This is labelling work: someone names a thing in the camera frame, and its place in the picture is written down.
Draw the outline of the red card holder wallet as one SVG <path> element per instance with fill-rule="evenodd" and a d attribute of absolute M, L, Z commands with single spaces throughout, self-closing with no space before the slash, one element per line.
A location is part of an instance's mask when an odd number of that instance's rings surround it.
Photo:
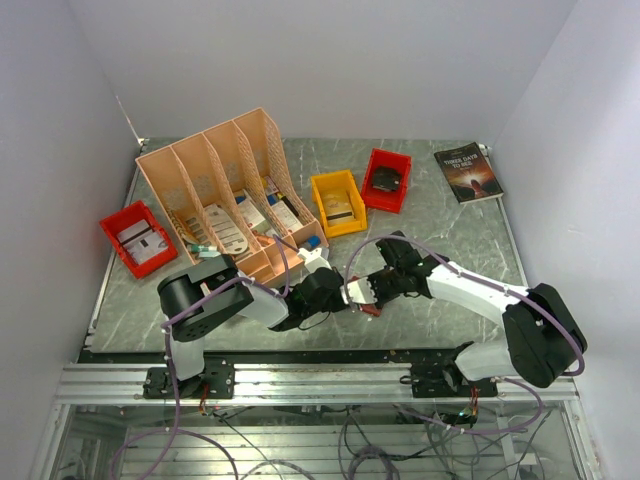
<path fill-rule="evenodd" d="M 351 310 L 370 317 L 380 317 L 382 314 L 382 310 L 375 304 L 354 304 L 351 306 Z"/>

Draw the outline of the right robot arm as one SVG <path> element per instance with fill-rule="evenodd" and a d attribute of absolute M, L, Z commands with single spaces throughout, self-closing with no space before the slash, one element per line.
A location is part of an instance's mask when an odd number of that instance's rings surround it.
<path fill-rule="evenodd" d="M 400 232 L 376 242 L 386 265 L 350 282 L 358 305 L 377 308 L 399 296 L 416 294 L 464 307 L 497 327 L 501 338 L 459 346 L 440 373 L 442 387 L 459 396 L 476 381 L 517 375 L 546 388 L 559 377 L 581 375 L 587 341 L 559 292 L 501 283 L 473 273 L 428 250 Z"/>

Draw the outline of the black credit card stack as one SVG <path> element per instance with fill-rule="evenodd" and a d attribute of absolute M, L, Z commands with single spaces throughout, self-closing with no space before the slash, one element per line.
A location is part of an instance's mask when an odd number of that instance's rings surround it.
<path fill-rule="evenodd" d="M 371 186 L 379 191 L 395 192 L 400 188 L 402 178 L 403 176 L 396 169 L 388 166 L 379 166 L 372 174 Z"/>

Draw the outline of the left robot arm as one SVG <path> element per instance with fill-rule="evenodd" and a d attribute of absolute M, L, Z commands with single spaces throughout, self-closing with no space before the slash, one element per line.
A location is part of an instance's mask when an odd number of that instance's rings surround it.
<path fill-rule="evenodd" d="M 160 391 L 182 398 L 196 395 L 207 376 L 204 338 L 239 316 L 274 332 L 298 329 L 318 313 L 346 308 L 344 279 L 320 266 L 296 285 L 270 288 L 240 272 L 223 254 L 162 280 L 158 287 L 168 381 Z"/>

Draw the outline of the pink file organizer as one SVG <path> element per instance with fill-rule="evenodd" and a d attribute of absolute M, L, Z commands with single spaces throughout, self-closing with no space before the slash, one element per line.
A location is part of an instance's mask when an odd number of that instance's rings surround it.
<path fill-rule="evenodd" d="M 269 285 L 328 241 L 296 194 L 279 129 L 256 108 L 136 160 L 183 250 L 211 244 Z"/>

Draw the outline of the yellow plastic bin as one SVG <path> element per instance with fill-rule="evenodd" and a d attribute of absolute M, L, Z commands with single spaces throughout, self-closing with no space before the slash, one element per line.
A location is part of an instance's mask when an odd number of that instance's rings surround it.
<path fill-rule="evenodd" d="M 348 169 L 311 177 L 312 200 L 327 238 L 365 231 L 366 206 Z"/>

